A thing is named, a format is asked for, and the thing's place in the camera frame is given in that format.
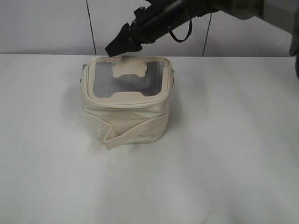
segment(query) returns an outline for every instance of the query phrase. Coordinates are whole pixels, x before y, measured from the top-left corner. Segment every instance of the mesh window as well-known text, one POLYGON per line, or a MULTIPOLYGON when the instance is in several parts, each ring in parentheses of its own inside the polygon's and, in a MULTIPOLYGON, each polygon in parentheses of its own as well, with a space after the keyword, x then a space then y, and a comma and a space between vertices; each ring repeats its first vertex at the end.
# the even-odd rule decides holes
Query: mesh window
POLYGON ((147 63, 144 77, 135 74, 113 77, 114 64, 97 62, 95 67, 95 80, 93 93, 98 98, 109 98, 117 92, 140 92, 146 97, 159 94, 162 90, 164 62, 147 63))

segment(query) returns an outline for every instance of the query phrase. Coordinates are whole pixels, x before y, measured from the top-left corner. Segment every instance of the fabric strap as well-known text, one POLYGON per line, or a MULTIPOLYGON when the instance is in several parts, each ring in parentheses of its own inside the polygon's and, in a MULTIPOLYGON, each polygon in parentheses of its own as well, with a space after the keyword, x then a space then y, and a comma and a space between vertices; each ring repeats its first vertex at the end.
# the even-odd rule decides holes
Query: fabric strap
POLYGON ((147 131, 155 129, 155 128, 163 125, 164 123, 167 123, 167 121, 168 121, 168 114, 166 114, 161 117, 153 118, 151 120, 143 122, 143 123, 135 126, 134 128, 126 131, 124 134, 111 138, 111 136, 115 136, 115 133, 113 131, 113 127, 111 124, 108 124, 107 122, 93 116, 92 114, 89 114, 89 113, 86 113, 86 114, 88 117, 90 117, 92 119, 94 125, 101 127, 103 129, 109 128, 109 130, 106 133, 104 140, 103 140, 108 150, 111 150, 113 148, 121 146, 121 145, 125 144, 128 140, 131 140, 140 134, 146 134, 147 131))
POLYGON ((189 30, 188 30, 188 34, 187 34, 187 36, 186 36, 185 39, 183 39, 183 40, 179 40, 179 39, 174 35, 174 33, 173 33, 172 31, 170 32, 170 35, 171 35, 171 37, 172 37, 176 42, 182 43, 182 42, 186 41, 186 40, 189 38, 189 36, 191 35, 191 33, 192 33, 192 20, 190 20, 190 22, 189 22, 189 30))

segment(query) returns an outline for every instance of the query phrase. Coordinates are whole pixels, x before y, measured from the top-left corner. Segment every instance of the cream bag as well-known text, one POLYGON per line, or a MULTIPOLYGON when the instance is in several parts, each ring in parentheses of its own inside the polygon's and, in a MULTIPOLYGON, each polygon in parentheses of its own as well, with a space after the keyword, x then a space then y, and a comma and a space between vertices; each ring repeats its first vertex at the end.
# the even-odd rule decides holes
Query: cream bag
POLYGON ((159 140, 168 123, 173 69, 165 58, 98 58, 83 69, 83 110, 112 149, 159 140))

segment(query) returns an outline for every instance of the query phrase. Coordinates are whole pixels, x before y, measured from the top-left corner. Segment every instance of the black cable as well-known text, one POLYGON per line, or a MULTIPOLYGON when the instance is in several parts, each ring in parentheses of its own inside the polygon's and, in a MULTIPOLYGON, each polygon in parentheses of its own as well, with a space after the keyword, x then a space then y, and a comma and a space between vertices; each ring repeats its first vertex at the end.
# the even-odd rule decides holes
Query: black cable
POLYGON ((190 36, 191 34, 192 34, 192 20, 190 20, 190 22, 189 22, 189 30, 188 30, 188 34, 187 34, 187 36, 186 36, 185 39, 183 39, 183 40, 179 40, 179 39, 174 35, 174 33, 173 33, 172 31, 170 31, 170 35, 171 35, 171 37, 172 37, 176 42, 178 42, 178 43, 182 43, 182 42, 186 41, 186 40, 189 38, 189 36, 190 36))
POLYGON ((205 56, 206 43, 207 43, 207 38, 209 37, 209 31, 210 31, 211 21, 212 21, 212 13, 210 14, 210 21, 209 21, 209 25, 208 25, 208 28, 207 28, 207 31, 206 31, 206 40, 205 40, 205 46, 204 46, 204 50, 202 52, 202 56, 205 56))
POLYGON ((89 18, 89 25, 90 25, 90 30, 92 32, 92 37, 93 37, 93 48, 94 48, 94 53, 97 55, 97 49, 95 47, 95 42, 94 42, 94 36, 93 36, 93 26, 92 26, 92 20, 90 18, 90 12, 89 12, 89 6, 88 6, 88 1, 86 0, 86 5, 87 5, 87 11, 88 11, 88 18, 89 18))

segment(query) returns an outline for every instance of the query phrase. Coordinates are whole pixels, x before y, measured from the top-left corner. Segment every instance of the white table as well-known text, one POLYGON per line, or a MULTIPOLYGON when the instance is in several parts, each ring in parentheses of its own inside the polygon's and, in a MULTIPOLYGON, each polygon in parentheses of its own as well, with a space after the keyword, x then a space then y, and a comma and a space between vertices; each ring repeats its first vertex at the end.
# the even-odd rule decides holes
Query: white table
POLYGON ((81 109, 92 58, 0 55, 1 224, 298 223, 293 58, 170 58, 168 132, 112 151, 81 109))

